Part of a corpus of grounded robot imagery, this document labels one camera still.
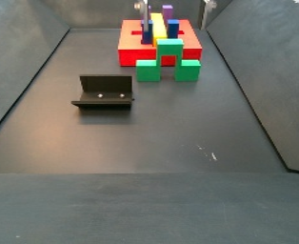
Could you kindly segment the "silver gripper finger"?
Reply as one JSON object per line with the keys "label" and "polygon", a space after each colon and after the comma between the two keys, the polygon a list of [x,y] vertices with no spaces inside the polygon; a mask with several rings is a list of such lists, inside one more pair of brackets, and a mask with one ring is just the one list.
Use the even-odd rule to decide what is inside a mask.
{"label": "silver gripper finger", "polygon": [[143,14],[144,31],[149,30],[149,0],[137,0],[135,9]]}
{"label": "silver gripper finger", "polygon": [[212,10],[217,7],[216,0],[203,0],[204,3],[204,13],[203,13],[203,21],[201,21],[201,29],[205,28],[207,18]]}

